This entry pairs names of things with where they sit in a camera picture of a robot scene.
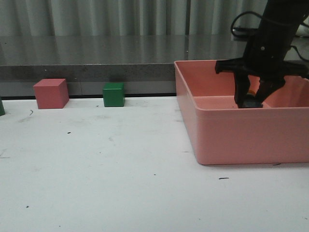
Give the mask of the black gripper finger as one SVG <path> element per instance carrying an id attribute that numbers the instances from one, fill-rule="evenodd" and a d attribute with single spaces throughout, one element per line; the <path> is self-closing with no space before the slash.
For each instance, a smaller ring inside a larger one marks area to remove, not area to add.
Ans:
<path id="1" fill-rule="evenodd" d="M 234 100 L 238 108 L 242 108 L 245 97 L 250 87 L 250 80 L 247 74 L 236 72 L 234 73 L 235 94 Z"/>
<path id="2" fill-rule="evenodd" d="M 272 93 L 282 88 L 285 85 L 284 78 L 274 79 L 274 80 L 266 80 L 261 79 L 259 81 L 260 85 L 258 91 L 255 95 L 255 99 L 262 103 L 264 100 L 269 97 Z"/>

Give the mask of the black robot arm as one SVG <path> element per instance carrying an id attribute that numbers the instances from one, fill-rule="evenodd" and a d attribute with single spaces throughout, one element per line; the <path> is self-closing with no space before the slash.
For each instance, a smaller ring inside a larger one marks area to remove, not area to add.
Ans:
<path id="1" fill-rule="evenodd" d="M 215 72 L 234 74 L 238 108 L 261 108 L 263 101 L 285 85 L 285 76 L 306 77 L 305 65 L 284 61 L 296 31 L 309 15 L 307 0 L 269 0 L 257 30 L 246 38 L 241 58 L 218 60 Z"/>

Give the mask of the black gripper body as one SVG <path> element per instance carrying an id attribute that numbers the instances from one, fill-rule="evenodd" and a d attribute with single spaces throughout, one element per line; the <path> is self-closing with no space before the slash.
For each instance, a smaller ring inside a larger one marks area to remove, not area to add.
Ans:
<path id="1" fill-rule="evenodd" d="M 307 77 L 309 69 L 304 64 L 285 61 L 286 53 L 293 47 L 295 31 L 233 31 L 233 36 L 247 42 L 240 58 L 218 60 L 215 72 L 259 76 L 262 80 L 279 81 L 287 75 Z"/>

